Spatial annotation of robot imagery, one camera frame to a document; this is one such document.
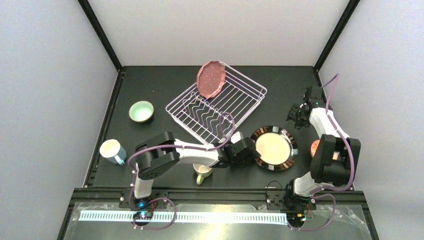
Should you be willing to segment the dark striped plate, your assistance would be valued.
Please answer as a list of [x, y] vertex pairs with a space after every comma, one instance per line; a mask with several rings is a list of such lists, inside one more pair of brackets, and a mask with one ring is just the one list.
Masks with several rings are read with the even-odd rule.
[[286, 129], [262, 126], [251, 134], [250, 139], [260, 154], [254, 160], [262, 168], [280, 172], [295, 164], [299, 153], [297, 141]]

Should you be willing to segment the white wire dish rack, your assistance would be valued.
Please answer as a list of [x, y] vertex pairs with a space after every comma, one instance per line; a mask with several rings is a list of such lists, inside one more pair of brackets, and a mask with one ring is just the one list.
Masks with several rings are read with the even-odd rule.
[[224, 83], [213, 97], [202, 96], [193, 83], [165, 107], [172, 119], [202, 144], [221, 143], [265, 98], [267, 88], [228, 64]]

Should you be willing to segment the pink polka dot plate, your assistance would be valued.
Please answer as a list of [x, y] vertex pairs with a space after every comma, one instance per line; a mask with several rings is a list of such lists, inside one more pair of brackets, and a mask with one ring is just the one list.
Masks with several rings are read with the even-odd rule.
[[225, 66], [220, 61], [205, 63], [197, 73], [196, 86], [199, 94], [206, 98], [214, 98], [225, 84]]

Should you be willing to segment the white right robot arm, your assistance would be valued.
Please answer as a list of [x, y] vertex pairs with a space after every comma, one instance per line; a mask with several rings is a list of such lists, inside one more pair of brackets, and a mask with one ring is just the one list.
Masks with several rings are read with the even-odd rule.
[[355, 178], [361, 150], [361, 142], [349, 137], [335, 120], [321, 87], [307, 87], [302, 99], [302, 104], [291, 107], [287, 120], [293, 121], [296, 129], [312, 126], [319, 143], [310, 171], [285, 187], [283, 203], [290, 210], [305, 209], [320, 191], [348, 190]]

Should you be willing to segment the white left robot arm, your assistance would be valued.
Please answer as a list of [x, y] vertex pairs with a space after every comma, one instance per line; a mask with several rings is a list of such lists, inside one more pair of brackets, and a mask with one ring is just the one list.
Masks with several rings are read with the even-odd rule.
[[160, 177], [176, 164], [202, 165], [209, 168], [243, 167], [260, 157], [252, 139], [245, 137], [231, 142], [226, 137], [222, 143], [195, 144], [174, 138], [173, 133], [161, 133], [136, 148], [127, 159], [134, 180], [132, 196], [144, 199], [151, 195], [154, 179]]

